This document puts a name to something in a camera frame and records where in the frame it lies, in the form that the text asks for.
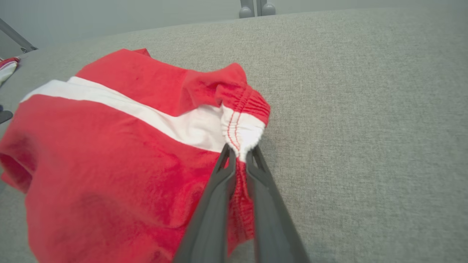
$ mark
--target white stripe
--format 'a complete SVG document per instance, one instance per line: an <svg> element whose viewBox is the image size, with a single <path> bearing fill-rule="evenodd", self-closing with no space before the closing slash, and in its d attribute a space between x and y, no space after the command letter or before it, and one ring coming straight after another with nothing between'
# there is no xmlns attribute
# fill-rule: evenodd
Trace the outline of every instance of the white stripe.
<svg viewBox="0 0 468 263"><path fill-rule="evenodd" d="M208 151L220 153L228 142L241 161L257 145L265 127L253 115L234 112L224 105L220 108L202 105L174 117L78 77L68 82L52 80L26 95L22 102L34 95L102 103L146 122L178 142Z"/></svg>

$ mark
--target wrinkled red cloth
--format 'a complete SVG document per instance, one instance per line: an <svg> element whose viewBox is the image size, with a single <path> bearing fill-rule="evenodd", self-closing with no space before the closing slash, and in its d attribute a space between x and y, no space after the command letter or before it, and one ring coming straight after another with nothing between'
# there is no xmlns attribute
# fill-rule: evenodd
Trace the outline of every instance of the wrinkled red cloth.
<svg viewBox="0 0 468 263"><path fill-rule="evenodd" d="M253 237L245 154L270 107L238 64L201 73L120 50L28 94L0 141L41 263L168 263L221 149L238 156L228 251Z"/></svg>

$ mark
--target red and white garment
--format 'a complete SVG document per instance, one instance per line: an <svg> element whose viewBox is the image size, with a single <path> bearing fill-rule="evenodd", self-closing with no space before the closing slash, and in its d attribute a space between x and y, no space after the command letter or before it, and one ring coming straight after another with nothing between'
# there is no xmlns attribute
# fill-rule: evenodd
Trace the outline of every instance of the red and white garment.
<svg viewBox="0 0 468 263"><path fill-rule="evenodd" d="M270 107L238 64L210 73L120 50L28 94L0 142L42 263L171 262L222 147L236 152L228 251L253 237L245 157Z"/></svg>
<svg viewBox="0 0 468 263"><path fill-rule="evenodd" d="M13 72L15 72L19 61L19 57L9 58L0 61L0 85L4 81L6 81L11 76L11 74L13 74Z"/></svg>

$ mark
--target gray fabric tabletop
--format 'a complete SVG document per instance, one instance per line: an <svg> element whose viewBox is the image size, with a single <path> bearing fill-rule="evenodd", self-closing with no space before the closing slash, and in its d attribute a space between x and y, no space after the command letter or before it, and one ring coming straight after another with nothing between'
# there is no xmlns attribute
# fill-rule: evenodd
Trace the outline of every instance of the gray fabric tabletop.
<svg viewBox="0 0 468 263"><path fill-rule="evenodd" d="M313 262L466 262L468 19L460 14L329 11L90 39L24 54L0 104L14 111L32 89L121 48L198 71L237 62L271 104L261 148ZM34 262L24 197L0 191L0 262ZM230 262L254 262L252 242Z"/></svg>

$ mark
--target rounded gray knob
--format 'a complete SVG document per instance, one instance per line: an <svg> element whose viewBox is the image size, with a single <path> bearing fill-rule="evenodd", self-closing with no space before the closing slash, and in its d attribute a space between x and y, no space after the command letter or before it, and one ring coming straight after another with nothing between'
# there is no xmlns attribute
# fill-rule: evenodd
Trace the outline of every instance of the rounded gray knob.
<svg viewBox="0 0 468 263"><path fill-rule="evenodd" d="M247 18L247 17L253 17L254 12L250 10L248 7L242 7L241 10L239 11L239 18Z"/></svg>
<svg viewBox="0 0 468 263"><path fill-rule="evenodd" d="M262 16L264 15L274 15L276 14L276 8L273 4L270 4L270 3L266 3L263 7L262 7Z"/></svg>

